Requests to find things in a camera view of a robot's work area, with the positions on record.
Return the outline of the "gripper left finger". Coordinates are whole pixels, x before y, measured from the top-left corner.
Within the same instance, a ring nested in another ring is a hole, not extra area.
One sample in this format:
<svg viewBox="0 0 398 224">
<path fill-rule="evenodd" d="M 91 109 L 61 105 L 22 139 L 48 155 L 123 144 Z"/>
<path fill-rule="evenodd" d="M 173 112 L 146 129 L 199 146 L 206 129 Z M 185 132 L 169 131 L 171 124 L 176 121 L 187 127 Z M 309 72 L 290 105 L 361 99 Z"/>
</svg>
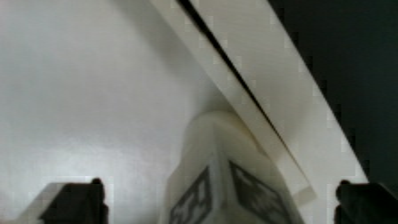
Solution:
<svg viewBox="0 0 398 224">
<path fill-rule="evenodd" d="M 105 185 L 100 178 L 89 183 L 68 183 L 39 216 L 45 224 L 109 224 Z"/>
</svg>

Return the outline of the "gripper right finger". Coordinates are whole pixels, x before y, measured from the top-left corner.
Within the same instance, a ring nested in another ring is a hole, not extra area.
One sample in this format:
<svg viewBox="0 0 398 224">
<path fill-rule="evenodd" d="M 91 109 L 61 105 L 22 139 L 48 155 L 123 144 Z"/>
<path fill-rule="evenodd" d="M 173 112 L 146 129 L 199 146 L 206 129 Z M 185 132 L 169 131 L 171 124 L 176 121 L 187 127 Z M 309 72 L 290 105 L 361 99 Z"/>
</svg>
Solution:
<svg viewBox="0 0 398 224">
<path fill-rule="evenodd" d="M 334 224 L 398 224 L 398 197 L 380 183 L 340 182 Z"/>
</svg>

